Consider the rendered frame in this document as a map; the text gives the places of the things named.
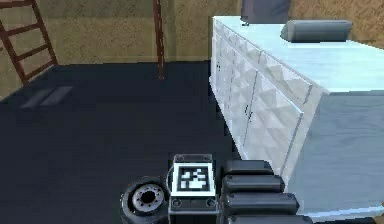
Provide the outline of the white sideboard cabinet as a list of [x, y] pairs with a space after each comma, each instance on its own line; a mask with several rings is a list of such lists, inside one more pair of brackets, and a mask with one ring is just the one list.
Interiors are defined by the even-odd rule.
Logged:
[[212, 22], [210, 84], [240, 157], [268, 161], [316, 221], [384, 215], [384, 50]]

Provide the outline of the brown wooden ladder shelf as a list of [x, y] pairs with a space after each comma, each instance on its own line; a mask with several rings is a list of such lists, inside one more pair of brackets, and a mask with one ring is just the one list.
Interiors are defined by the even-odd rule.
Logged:
[[0, 39], [28, 82], [54, 64], [164, 58], [160, 0], [0, 0]]

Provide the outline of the dark grey television set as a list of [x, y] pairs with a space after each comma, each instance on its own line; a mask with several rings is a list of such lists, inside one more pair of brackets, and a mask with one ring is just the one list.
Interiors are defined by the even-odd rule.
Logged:
[[242, 0], [240, 20], [248, 24], [284, 24], [291, 0]]

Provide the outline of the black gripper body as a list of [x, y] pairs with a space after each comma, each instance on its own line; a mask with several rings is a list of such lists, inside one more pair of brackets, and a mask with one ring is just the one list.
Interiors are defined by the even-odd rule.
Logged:
[[169, 192], [161, 177], [144, 176], [121, 193], [122, 224], [168, 224]]

